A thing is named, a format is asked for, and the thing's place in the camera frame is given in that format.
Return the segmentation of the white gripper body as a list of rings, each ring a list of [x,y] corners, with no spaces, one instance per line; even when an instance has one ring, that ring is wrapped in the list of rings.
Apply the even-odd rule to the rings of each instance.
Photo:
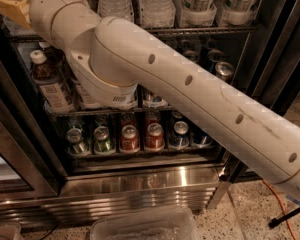
[[[35,32],[63,51],[89,51],[101,20],[87,0],[31,0],[29,15]]]

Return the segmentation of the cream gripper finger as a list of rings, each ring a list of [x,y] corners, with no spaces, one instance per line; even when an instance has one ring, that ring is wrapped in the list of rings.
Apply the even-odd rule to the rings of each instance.
[[[30,29],[30,0],[0,0],[0,14],[25,29]]]

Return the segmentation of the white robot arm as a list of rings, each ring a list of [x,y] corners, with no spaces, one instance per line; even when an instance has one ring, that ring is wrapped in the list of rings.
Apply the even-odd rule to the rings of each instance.
[[[125,19],[102,18],[86,0],[0,0],[0,13],[62,50],[99,103],[154,92],[259,176],[300,202],[300,127]]]

